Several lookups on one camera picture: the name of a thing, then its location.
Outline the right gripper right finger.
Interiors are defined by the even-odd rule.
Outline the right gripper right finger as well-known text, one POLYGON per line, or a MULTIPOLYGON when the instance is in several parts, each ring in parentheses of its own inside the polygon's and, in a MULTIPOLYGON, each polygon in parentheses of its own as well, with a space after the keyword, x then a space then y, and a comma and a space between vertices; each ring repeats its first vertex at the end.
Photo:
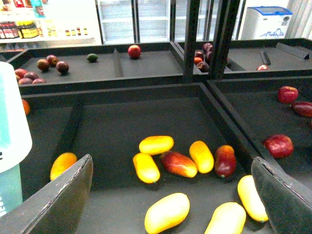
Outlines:
POLYGON ((312 190, 260 157, 251 172, 274 233, 310 234, 312 190))

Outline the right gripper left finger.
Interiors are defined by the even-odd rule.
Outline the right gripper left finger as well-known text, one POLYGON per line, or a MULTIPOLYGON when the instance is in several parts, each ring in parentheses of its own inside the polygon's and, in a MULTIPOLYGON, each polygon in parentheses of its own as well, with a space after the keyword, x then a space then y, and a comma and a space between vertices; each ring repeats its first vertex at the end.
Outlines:
POLYGON ((91 188, 93 159, 85 155, 0 218, 2 234, 74 234, 91 188))

